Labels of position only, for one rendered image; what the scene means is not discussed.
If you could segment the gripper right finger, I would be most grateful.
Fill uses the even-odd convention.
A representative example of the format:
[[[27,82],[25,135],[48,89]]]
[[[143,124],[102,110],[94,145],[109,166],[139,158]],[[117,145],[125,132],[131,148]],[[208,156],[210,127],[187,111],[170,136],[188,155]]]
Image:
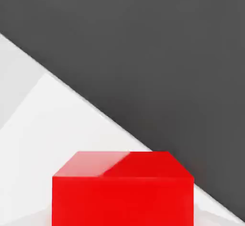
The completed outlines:
[[[194,226],[239,226],[239,223],[195,207]]]

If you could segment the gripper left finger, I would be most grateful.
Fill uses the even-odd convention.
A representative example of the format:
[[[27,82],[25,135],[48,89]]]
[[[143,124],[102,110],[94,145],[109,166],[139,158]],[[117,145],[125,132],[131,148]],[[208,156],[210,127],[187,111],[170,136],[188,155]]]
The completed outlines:
[[[18,220],[8,223],[8,226],[52,226],[52,209],[24,216]]]

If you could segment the small red cube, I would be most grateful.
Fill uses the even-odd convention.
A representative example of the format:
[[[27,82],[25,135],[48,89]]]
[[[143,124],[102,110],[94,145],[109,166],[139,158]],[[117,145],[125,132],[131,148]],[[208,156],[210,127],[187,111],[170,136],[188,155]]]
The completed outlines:
[[[194,178],[167,151],[79,151],[53,175],[52,226],[194,226]]]

